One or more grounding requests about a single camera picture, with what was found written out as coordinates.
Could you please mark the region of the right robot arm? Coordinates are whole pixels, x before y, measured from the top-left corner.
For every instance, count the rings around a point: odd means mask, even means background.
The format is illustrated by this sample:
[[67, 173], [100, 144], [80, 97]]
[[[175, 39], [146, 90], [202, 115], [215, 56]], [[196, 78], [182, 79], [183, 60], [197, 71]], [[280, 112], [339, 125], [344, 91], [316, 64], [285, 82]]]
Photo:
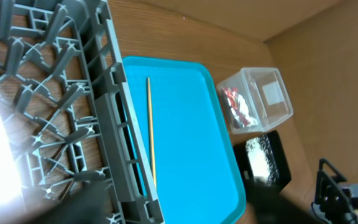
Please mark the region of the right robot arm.
[[345, 175], [326, 158], [319, 160], [310, 213], [321, 223], [358, 224], [358, 184], [348, 184]]

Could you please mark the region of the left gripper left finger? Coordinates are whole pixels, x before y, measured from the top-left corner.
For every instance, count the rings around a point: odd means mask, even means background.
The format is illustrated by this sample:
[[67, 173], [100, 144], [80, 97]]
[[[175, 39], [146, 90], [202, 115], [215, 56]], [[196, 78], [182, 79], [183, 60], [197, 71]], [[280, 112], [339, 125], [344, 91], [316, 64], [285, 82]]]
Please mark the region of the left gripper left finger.
[[34, 215], [27, 224], [97, 224], [106, 221], [106, 184], [94, 182], [68, 200]]

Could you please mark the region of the red snack wrapper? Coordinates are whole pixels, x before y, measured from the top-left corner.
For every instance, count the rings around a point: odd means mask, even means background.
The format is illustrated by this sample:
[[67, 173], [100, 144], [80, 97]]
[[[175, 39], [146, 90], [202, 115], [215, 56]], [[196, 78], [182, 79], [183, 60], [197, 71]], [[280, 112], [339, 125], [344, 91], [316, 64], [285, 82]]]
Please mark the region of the red snack wrapper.
[[226, 102], [229, 110], [229, 114], [232, 116], [233, 119], [233, 126], [236, 128], [236, 120], [234, 118], [235, 111], [234, 111], [234, 105], [235, 105], [235, 96], [239, 94], [237, 88], [222, 88], [221, 93], [224, 96], [224, 101]]

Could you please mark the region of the wooden chopstick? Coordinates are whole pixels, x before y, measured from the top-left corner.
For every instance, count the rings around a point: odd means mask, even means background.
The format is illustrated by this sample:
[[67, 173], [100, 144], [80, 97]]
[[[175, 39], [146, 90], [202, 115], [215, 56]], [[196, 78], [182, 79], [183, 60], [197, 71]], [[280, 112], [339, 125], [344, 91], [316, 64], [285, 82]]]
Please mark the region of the wooden chopstick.
[[153, 112], [152, 112], [152, 91], [151, 91], [151, 81], [147, 77], [147, 109], [148, 109], [148, 121], [149, 121], [149, 148], [150, 148], [150, 161], [151, 161], [151, 171], [154, 181], [154, 186], [157, 186], [157, 176], [156, 176], [156, 163], [155, 163], [155, 143], [154, 143], [154, 124], [153, 124]]

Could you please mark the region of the pile of rice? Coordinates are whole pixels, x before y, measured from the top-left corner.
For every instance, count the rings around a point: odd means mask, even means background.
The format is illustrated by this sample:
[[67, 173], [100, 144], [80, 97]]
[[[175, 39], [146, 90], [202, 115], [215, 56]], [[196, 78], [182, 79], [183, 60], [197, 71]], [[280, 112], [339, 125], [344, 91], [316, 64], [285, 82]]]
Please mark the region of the pile of rice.
[[254, 180], [266, 185], [273, 185], [280, 175], [267, 135], [248, 140], [246, 152]]

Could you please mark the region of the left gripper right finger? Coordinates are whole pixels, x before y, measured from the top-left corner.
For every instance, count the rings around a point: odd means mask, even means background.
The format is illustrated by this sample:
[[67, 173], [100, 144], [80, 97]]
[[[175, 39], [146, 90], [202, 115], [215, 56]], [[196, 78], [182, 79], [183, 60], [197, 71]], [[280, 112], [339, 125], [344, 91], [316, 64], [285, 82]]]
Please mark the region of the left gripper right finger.
[[261, 182], [246, 182], [246, 199], [259, 224], [319, 224], [309, 213], [281, 196], [279, 191]]

